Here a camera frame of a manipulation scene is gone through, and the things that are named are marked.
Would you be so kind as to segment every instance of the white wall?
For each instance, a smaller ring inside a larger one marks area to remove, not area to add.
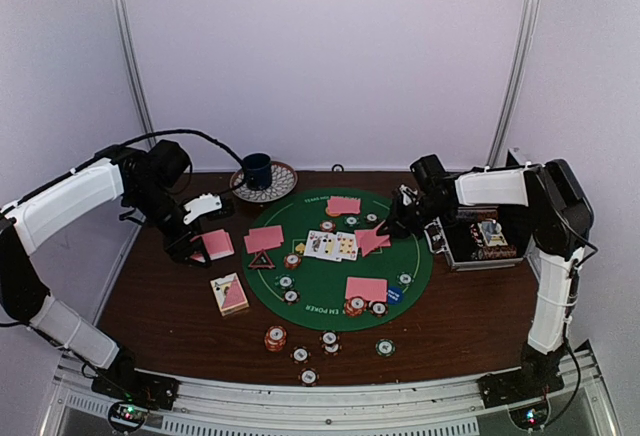
[[[139,133],[110,0],[0,0],[0,205]],[[34,255],[53,293],[92,318],[131,227],[116,204]],[[0,309],[0,321],[8,321]],[[0,432],[35,434],[59,353],[0,329]]]
[[[572,325],[591,339],[625,434],[640,407],[640,0],[542,0],[508,144],[564,157],[596,215]]]
[[[157,129],[298,168],[484,164],[523,0],[127,0]],[[198,169],[232,168],[185,143]]]

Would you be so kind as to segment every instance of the white robotic arm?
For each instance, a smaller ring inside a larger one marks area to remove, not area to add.
[[[149,152],[127,146],[101,151],[54,181],[0,212],[0,304],[6,313],[59,349],[76,356],[104,376],[94,390],[148,407],[170,408],[175,380],[135,371],[133,354],[56,299],[30,262],[30,256],[52,235],[85,213],[122,197],[122,205],[140,210],[164,235],[164,250],[176,262],[208,266],[199,219],[229,212],[217,195],[205,194],[177,204],[168,192],[190,164],[177,143],[160,141]],[[204,256],[204,262],[191,258]],[[143,399],[135,395],[145,395]]]
[[[529,167],[525,167],[463,174],[455,179],[458,202],[464,206],[529,206],[525,181],[529,171]],[[542,249],[536,251],[535,257],[540,259],[536,265],[540,267],[540,285],[528,343],[542,354],[555,351],[563,344],[564,326],[570,318],[567,308],[575,304],[570,298],[571,271],[583,255],[584,246],[576,248],[568,259]]]
[[[593,246],[588,242],[593,212],[569,165],[554,160],[545,165],[452,174],[437,156],[430,155],[414,162],[411,171],[423,194],[406,186],[394,191],[379,234],[421,237],[428,223],[437,217],[452,217],[459,206],[528,208],[541,268],[536,312],[522,351],[522,369],[510,379],[509,373],[483,378],[485,404],[540,396],[562,384],[556,375],[577,299],[578,271],[586,259],[585,246]]]

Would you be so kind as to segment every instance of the brown tabletop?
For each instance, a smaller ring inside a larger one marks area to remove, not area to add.
[[[184,196],[220,191],[228,174],[194,175]],[[301,172],[296,191],[353,187],[389,196],[401,183],[414,186],[410,173]],[[235,200],[236,214],[207,223],[224,228],[236,254],[209,269],[171,262],[161,235],[143,229],[106,305],[99,327],[132,349],[138,367],[193,378],[241,383],[299,384],[300,366],[291,348],[306,346],[308,366],[323,385],[409,382],[463,376],[519,364],[535,308],[537,283],[527,264],[517,268],[451,273],[435,258],[431,281],[419,301],[388,324],[340,335],[343,349],[321,354],[318,331],[285,321],[251,292],[243,274],[242,237],[264,207]],[[209,285],[237,272],[251,307],[222,318]],[[287,329],[287,348],[269,353],[264,333],[271,325]],[[395,342],[390,358],[376,354],[381,338]]]

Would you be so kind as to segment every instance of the poker table mat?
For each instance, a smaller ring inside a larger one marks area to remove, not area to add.
[[[331,218],[327,215],[327,200],[331,196],[360,198],[357,227],[348,227],[344,216]],[[275,269],[249,269],[254,255],[243,250],[243,267],[251,289],[275,314],[309,329],[358,331],[391,321],[408,310],[429,283],[433,256],[424,238],[418,240],[412,236],[405,240],[393,240],[391,247],[379,248],[366,258],[359,253],[357,261],[334,262],[302,256],[302,263],[296,269],[289,270],[284,266],[285,257],[295,252],[295,246],[306,243],[309,231],[320,231],[322,221],[335,222],[334,232],[353,233],[356,229],[371,229],[364,223],[364,217],[375,213],[382,220],[390,204],[389,199],[374,193],[343,188],[305,191],[274,204],[256,219],[252,227],[281,225],[284,243],[268,251]],[[413,282],[403,288],[402,301],[389,304],[389,312],[385,316],[378,318],[368,311],[355,318],[345,314],[347,277],[385,278],[388,288],[400,288],[397,276],[401,273],[411,274]],[[288,305],[283,300],[284,290],[277,284],[283,275],[293,277],[294,289],[300,293],[300,300],[295,304]]]

